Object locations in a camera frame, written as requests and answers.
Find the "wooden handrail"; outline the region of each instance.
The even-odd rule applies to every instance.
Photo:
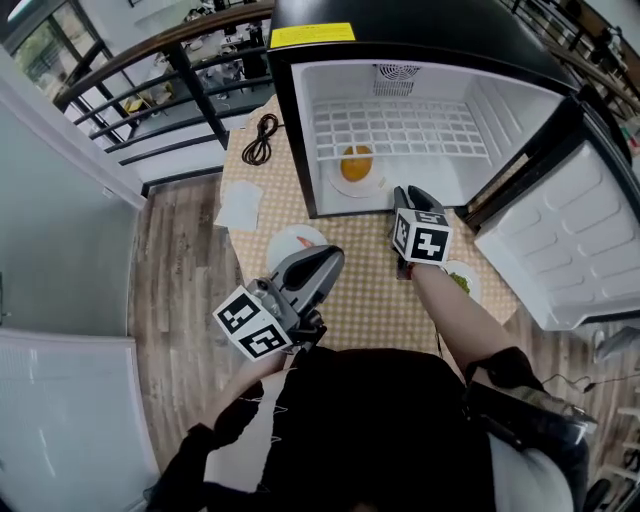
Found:
[[[115,73],[122,71],[126,67],[146,57],[155,55],[173,44],[179,44],[189,39],[210,34],[231,25],[240,25],[242,23],[250,23],[252,21],[270,18],[273,7],[273,0],[244,5],[242,7],[234,7],[233,9],[203,16],[197,20],[182,23],[176,27],[165,30],[119,53],[113,59],[107,61],[104,66],[89,73],[68,89],[61,91],[54,100],[54,103],[56,105],[66,105]]]
[[[611,92],[613,92],[616,96],[619,96],[625,103],[627,103],[633,110],[636,112],[640,111],[640,102],[635,100],[632,96],[623,91],[617,84],[613,83],[607,75],[600,72],[593,66],[589,66],[585,64],[584,60],[577,57],[573,52],[563,48],[557,43],[550,41],[548,39],[542,39],[542,42],[547,47],[547,50],[551,52],[551,54],[557,59],[567,62],[571,64],[573,67],[579,69],[584,74],[588,75],[590,78],[593,78],[596,82],[605,86]]]

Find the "white plate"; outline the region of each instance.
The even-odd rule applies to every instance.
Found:
[[[327,245],[320,231],[306,224],[294,224],[278,231],[271,237],[267,247],[267,271],[271,274],[287,256],[306,249],[297,237],[305,238],[314,245]]]
[[[371,170],[360,181],[345,180],[340,170],[340,162],[341,160],[334,160],[334,165],[327,171],[327,174],[329,175],[329,183],[341,194],[349,197],[371,197],[384,190],[387,180],[382,173],[376,170],[375,158]]]
[[[202,41],[202,38],[198,38],[195,41],[193,41],[190,45],[189,45],[189,49],[194,52],[196,50],[199,50],[200,48],[202,48],[204,46],[204,42]]]
[[[444,269],[449,274],[458,274],[467,280],[469,285],[469,296],[478,304],[482,302],[482,283],[476,271],[463,261],[449,260]]]

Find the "black fridge top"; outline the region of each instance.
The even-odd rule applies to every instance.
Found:
[[[560,93],[577,88],[542,43],[498,0],[276,0],[271,30],[340,22],[351,24],[355,43],[338,43],[339,52],[329,48],[310,52],[313,58],[308,60],[421,60],[482,69]],[[363,48],[346,51],[343,45]],[[401,54],[397,45],[404,46]],[[304,61],[301,52],[296,53],[295,61]]]

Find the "white wall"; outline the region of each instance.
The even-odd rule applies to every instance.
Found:
[[[638,0],[585,0],[614,27],[622,29],[629,46],[640,55],[640,2]]]
[[[200,0],[143,0],[133,9],[135,24],[151,37],[182,23],[191,9],[201,5]]]

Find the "food on plate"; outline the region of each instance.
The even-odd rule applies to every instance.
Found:
[[[304,237],[297,236],[296,238],[297,238],[297,239],[298,239],[298,241],[299,241],[302,245],[304,245],[307,249],[308,249],[309,247],[315,247],[315,246],[316,246],[316,244],[314,244],[314,243],[313,243],[312,241],[310,241],[310,240],[307,240],[307,239],[306,239],[306,238],[304,238]]]
[[[356,153],[358,155],[370,155],[371,150],[366,146],[356,146]],[[347,148],[344,154],[353,155],[353,148]],[[340,170],[345,180],[354,182],[364,179],[369,174],[372,165],[373,158],[350,158],[340,162]]]
[[[449,277],[453,279],[456,283],[458,283],[458,286],[462,288],[467,295],[469,294],[471,289],[469,288],[469,281],[467,280],[466,277],[462,277],[456,274],[455,272],[452,272],[451,274],[449,274]]]

